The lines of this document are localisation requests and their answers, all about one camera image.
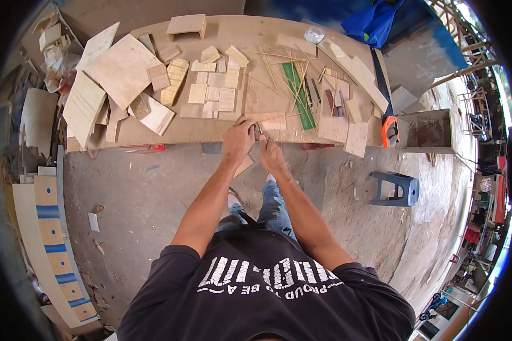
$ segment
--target hand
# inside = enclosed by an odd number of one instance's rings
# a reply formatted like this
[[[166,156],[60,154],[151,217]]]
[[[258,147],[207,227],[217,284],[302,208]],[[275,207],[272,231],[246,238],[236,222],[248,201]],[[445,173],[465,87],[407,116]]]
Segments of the hand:
[[[254,120],[241,116],[225,132],[224,136],[222,136],[225,158],[230,158],[234,163],[241,164],[255,143],[255,123]]]
[[[287,171],[287,164],[284,162],[283,152],[273,141],[268,141],[264,134],[260,135],[260,161],[261,165],[275,178],[281,172]]]

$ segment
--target blue stripe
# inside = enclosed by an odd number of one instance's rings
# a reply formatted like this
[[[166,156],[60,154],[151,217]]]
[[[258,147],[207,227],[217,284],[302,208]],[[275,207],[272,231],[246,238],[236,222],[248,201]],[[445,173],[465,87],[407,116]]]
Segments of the blue stripe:
[[[76,276],[74,275],[74,272],[65,273],[64,275],[55,275],[55,278],[57,279],[57,282],[59,282],[59,284],[71,283],[76,281]]]
[[[91,317],[88,317],[88,318],[86,318],[86,319],[84,319],[84,320],[81,320],[80,322],[84,322],[84,321],[90,320],[90,319],[92,319],[92,318],[94,318],[94,317],[99,317],[99,314],[97,314],[97,315],[93,315],[93,316],[91,316]]]
[[[36,213],[38,214],[38,219],[51,219],[51,218],[59,218],[59,206],[41,206],[36,205]]]
[[[56,245],[44,245],[47,253],[54,252],[66,252],[67,246],[65,244],[56,244]]]
[[[85,297],[82,297],[82,298],[78,298],[77,300],[73,300],[73,301],[68,301],[68,304],[74,308],[74,307],[77,307],[78,305],[82,305],[82,304],[86,304],[86,303],[89,303],[91,302],[90,300],[88,300],[87,298]]]

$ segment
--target concrete floor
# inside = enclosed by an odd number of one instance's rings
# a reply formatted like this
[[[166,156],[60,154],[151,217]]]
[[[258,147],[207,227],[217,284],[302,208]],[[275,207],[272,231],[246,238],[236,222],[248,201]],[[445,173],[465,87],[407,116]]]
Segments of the concrete floor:
[[[457,107],[445,85],[438,89]],[[438,155],[432,167],[425,154],[368,148],[359,159],[341,148],[302,151],[283,144],[288,168],[319,208],[341,246],[401,292],[416,313],[442,284],[448,259],[459,246],[470,201],[471,171],[453,155]],[[468,153],[471,142],[466,145]],[[265,170],[259,162],[232,182],[249,215],[258,216]],[[75,258],[89,293],[96,295],[102,322],[117,327],[124,310],[147,278],[150,261],[169,244],[186,208],[213,174],[221,155],[201,154],[199,144],[173,145],[162,153],[102,150],[96,160],[71,153],[64,167],[64,194]],[[396,171],[420,180],[419,202],[410,208],[371,206],[376,180],[371,171]],[[384,187],[383,196],[392,186]],[[100,232],[87,213],[96,205]],[[101,243],[102,255],[93,244]]]

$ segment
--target blue bag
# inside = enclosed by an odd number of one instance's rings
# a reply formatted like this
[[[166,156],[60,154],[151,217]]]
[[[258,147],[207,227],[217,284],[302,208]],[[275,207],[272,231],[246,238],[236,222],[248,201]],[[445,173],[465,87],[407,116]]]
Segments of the blue bag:
[[[341,27],[347,35],[379,49],[389,36],[394,14],[404,3],[404,0],[399,0],[391,6],[383,1],[377,0],[372,7],[360,10],[343,20]]]

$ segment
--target blue stool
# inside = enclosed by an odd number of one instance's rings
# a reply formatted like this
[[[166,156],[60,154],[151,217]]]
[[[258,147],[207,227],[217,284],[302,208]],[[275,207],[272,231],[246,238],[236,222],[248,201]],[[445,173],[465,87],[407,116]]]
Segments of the blue stool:
[[[419,201],[419,180],[400,173],[395,172],[371,172],[366,178],[377,179],[377,197],[370,201],[370,204],[377,206],[402,206],[410,207]],[[381,200],[381,182],[389,181],[394,183],[394,196],[389,199]],[[398,196],[399,187],[402,187],[402,196]]]

